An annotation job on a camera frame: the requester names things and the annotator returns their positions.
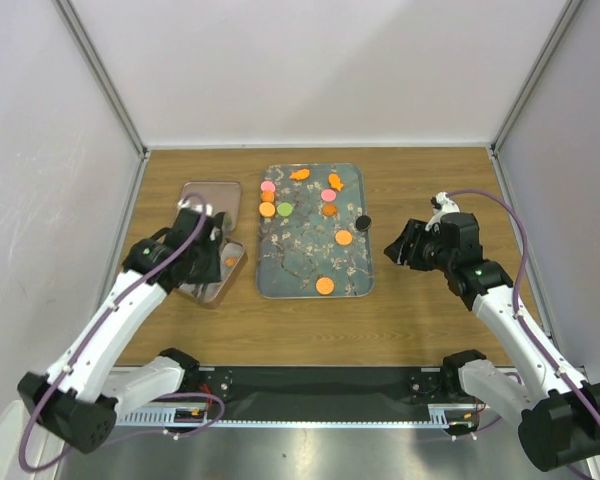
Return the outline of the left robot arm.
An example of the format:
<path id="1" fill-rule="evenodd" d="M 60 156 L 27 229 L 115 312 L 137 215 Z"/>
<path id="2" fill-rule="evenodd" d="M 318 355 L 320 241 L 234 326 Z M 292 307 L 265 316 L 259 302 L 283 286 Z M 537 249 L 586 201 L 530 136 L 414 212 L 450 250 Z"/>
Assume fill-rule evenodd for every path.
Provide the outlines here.
<path id="1" fill-rule="evenodd" d="M 199 363 L 176 349 L 118 381 L 111 368 L 136 331 L 174 290 L 221 278 L 225 213 L 198 204 L 179 210 L 172 226 L 132 246 L 106 301 L 73 344 L 42 374 L 26 373 L 17 391 L 33 424 L 87 454 L 118 418 L 165 395 L 193 398 Z"/>

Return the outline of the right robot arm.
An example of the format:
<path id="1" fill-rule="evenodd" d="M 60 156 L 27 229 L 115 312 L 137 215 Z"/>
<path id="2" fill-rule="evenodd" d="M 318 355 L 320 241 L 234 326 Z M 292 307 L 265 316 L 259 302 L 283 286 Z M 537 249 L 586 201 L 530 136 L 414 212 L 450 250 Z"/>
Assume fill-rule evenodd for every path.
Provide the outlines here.
<path id="1" fill-rule="evenodd" d="M 453 354 L 444 359 L 447 371 L 440 377 L 447 399 L 484 401 L 516 430 L 540 471 L 600 455 L 600 383 L 590 383 L 525 317 L 512 279 L 484 257 L 473 214 L 439 211 L 428 222 L 411 219 L 384 253 L 397 265 L 441 271 L 450 291 L 499 340 L 520 377 L 510 379 L 476 350 Z"/>

